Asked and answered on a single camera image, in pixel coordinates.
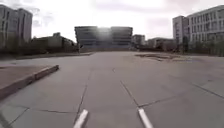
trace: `gray pavement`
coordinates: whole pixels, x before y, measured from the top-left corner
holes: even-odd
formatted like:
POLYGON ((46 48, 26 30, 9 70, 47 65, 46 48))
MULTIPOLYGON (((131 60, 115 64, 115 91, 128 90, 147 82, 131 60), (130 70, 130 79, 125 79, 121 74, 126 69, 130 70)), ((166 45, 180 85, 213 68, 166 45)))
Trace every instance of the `gray pavement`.
POLYGON ((223 58, 157 61, 135 54, 2 61, 0 67, 60 66, 2 101, 2 115, 13 128, 72 128, 87 109, 87 128, 143 128, 142 107, 155 128, 224 127, 223 58))

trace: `sky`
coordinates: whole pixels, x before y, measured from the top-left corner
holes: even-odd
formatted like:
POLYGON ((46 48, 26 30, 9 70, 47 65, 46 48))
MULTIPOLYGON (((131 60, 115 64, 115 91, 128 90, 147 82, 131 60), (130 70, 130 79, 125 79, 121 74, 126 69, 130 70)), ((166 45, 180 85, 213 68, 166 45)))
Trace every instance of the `sky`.
POLYGON ((131 26, 134 34, 172 38, 172 18, 224 4, 223 0, 0 0, 33 13, 32 37, 60 32, 75 41, 74 26, 131 26))

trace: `stone tile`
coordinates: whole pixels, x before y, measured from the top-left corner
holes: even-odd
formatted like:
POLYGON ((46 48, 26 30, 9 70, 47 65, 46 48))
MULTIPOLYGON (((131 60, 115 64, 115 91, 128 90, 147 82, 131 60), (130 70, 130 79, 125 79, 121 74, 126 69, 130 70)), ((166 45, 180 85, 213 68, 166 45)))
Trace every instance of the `stone tile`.
POLYGON ((21 107, 14 107, 9 105, 3 105, 0 108, 0 114, 8 123, 12 123, 18 118, 26 109, 21 107))
POLYGON ((136 107, 112 71, 94 71, 88 82, 82 108, 93 112, 136 107))
POLYGON ((72 128, 74 114, 28 110, 12 126, 14 128, 72 128))
POLYGON ((155 128, 223 128, 224 100, 200 89, 144 107, 155 128))
POLYGON ((85 86, 67 87, 58 92, 51 92, 31 108, 58 112, 78 112, 85 86))
POLYGON ((158 100, 173 97, 175 93, 171 89, 167 89, 160 81, 162 79, 152 74, 141 75, 137 72, 133 74, 125 73, 122 75, 121 81, 126 85, 131 95, 139 105, 152 103, 158 100))
POLYGON ((182 94, 196 88, 190 83, 169 75, 160 75, 158 83, 174 94, 182 94))
POLYGON ((86 128, 143 128, 137 109, 106 110, 90 113, 86 128))

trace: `building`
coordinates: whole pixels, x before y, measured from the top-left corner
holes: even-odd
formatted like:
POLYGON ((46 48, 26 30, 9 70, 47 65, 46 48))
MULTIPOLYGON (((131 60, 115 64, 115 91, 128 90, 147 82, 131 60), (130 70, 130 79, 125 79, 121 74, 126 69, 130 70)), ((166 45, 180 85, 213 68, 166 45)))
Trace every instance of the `building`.
POLYGON ((31 43, 27 43, 26 48, 24 49, 27 52, 31 52, 30 54, 53 53, 61 51, 69 52, 77 50, 75 43, 72 40, 61 36, 60 33, 54 33, 52 36, 47 37, 34 38, 31 43))
POLYGON ((24 9, 18 9, 15 11, 18 16, 17 34, 20 38, 20 41, 29 42, 31 40, 31 35, 32 35, 33 15, 32 15, 32 13, 30 13, 24 9))
POLYGON ((22 42, 31 40, 32 13, 18 9, 13 10, 5 5, 0 5, 0 49, 7 43, 21 45, 22 42))
POLYGON ((185 35, 189 43, 223 41, 224 5, 174 18, 173 34, 175 41, 180 43, 185 35))
POLYGON ((76 40, 80 45, 97 44, 97 27, 96 26, 78 26, 75 27, 76 40))
POLYGON ((111 27, 112 41, 114 45, 129 45, 132 39, 131 27, 111 27))
POLYGON ((184 16, 173 18, 173 38, 175 43, 182 44, 184 37, 189 38, 189 21, 184 16))
POLYGON ((132 38, 131 27, 75 27, 76 40, 83 51, 127 50, 132 38))
POLYGON ((167 50, 165 50, 165 48, 166 49, 167 48, 168 49, 175 48, 173 39, 156 37, 156 38, 152 38, 148 41, 151 43, 151 44, 149 44, 149 46, 152 46, 154 49, 161 49, 163 51, 167 51, 167 50))
POLYGON ((135 45, 146 45, 145 35, 133 35, 132 43, 134 43, 135 45))
POLYGON ((224 40, 224 5, 188 16, 191 42, 224 40))

